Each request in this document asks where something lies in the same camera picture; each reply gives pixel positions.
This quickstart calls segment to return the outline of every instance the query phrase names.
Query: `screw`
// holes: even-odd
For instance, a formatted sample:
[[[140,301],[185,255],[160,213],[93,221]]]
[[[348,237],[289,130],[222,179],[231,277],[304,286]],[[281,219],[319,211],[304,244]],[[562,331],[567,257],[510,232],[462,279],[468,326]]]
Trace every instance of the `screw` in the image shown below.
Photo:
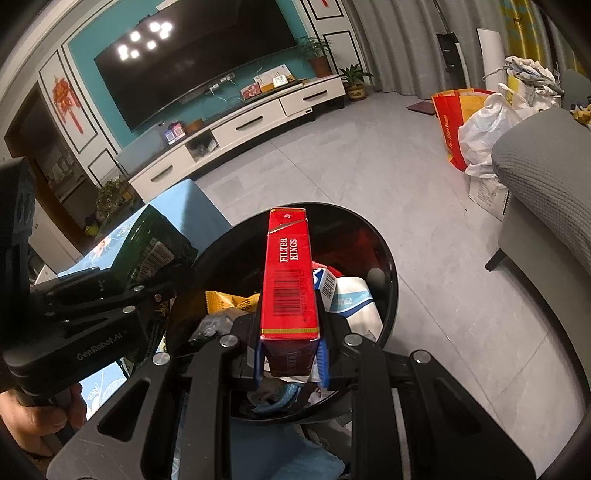
[[[418,364],[427,364],[431,361],[431,354],[425,350],[417,350],[413,353],[413,358]]]
[[[154,365],[166,365],[170,362],[170,355],[166,352],[158,352],[152,357]]]
[[[362,342],[361,335],[357,335],[357,333],[350,333],[345,337],[345,345],[359,346]]]
[[[229,346],[234,346],[238,344],[238,337],[236,335],[224,335],[222,338],[220,338],[220,345],[222,347],[229,347]]]

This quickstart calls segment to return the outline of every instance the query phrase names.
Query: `gray curtain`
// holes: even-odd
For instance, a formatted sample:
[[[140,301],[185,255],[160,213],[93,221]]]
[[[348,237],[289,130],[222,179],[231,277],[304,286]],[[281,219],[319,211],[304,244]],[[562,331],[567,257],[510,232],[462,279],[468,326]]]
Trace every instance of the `gray curtain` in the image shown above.
[[[570,48],[570,45],[566,41],[564,35],[552,22],[550,22],[550,31],[552,34],[552,39],[554,40],[554,45],[556,47],[556,56],[558,57],[556,62],[558,63],[558,69],[561,75],[564,75],[567,70],[575,70],[576,72],[585,75],[585,70],[577,60],[573,49]]]
[[[504,35],[498,0],[439,0],[439,4],[462,46],[472,86],[484,87],[476,29]],[[445,27],[432,0],[345,0],[345,8],[376,75],[377,90],[430,98],[450,87],[436,37]]]

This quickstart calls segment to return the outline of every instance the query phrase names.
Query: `tile floor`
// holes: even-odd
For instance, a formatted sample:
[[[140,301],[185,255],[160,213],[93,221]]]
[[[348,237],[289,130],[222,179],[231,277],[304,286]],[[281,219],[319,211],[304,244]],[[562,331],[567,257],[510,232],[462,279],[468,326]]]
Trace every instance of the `tile floor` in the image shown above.
[[[388,348],[424,348],[532,460],[553,461],[584,412],[570,362],[505,268],[484,265],[501,223],[446,162],[435,117],[412,96],[376,93],[272,138],[197,180],[230,222],[301,201],[335,203],[386,239],[400,276]]]

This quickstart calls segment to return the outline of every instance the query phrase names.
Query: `black trash bin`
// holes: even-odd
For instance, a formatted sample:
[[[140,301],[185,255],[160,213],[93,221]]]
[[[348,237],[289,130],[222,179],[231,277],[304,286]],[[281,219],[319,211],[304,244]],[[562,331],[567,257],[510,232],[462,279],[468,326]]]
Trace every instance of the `black trash bin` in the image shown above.
[[[297,203],[289,207],[305,208],[310,230],[312,259],[331,265],[346,276],[367,281],[384,324],[378,343],[385,346],[396,318],[398,277],[392,253],[379,232],[363,217],[327,203]],[[178,322],[167,346],[170,351],[181,345],[207,314],[203,294],[206,290],[248,297],[261,290],[267,247],[269,211],[259,213],[233,227],[212,243],[195,263],[196,283],[191,292],[180,296],[174,311],[191,311],[191,318]],[[260,419],[236,418],[258,423],[308,423],[338,417],[350,410],[347,391],[339,391],[296,413],[277,413]]]

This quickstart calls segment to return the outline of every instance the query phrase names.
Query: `small box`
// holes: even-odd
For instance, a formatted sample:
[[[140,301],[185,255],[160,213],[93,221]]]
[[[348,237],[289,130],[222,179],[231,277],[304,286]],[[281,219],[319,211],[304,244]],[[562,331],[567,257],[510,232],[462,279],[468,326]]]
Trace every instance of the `small box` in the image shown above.
[[[282,85],[287,85],[288,80],[285,75],[278,75],[277,77],[273,78],[273,87],[277,88]]]
[[[328,312],[330,310],[330,305],[332,304],[332,299],[335,296],[336,277],[328,268],[315,268],[313,276],[314,289],[320,290],[324,309]]]
[[[308,375],[319,338],[306,210],[272,209],[261,303],[261,341],[272,375]]]
[[[179,141],[185,135],[185,130],[180,122],[170,124],[166,132],[164,132],[164,136],[166,137],[166,141],[169,145],[172,145],[173,143]]]
[[[253,98],[261,94],[261,86],[255,82],[247,87],[244,87],[242,90],[240,90],[240,93],[242,94],[243,100],[248,100],[249,98]]]

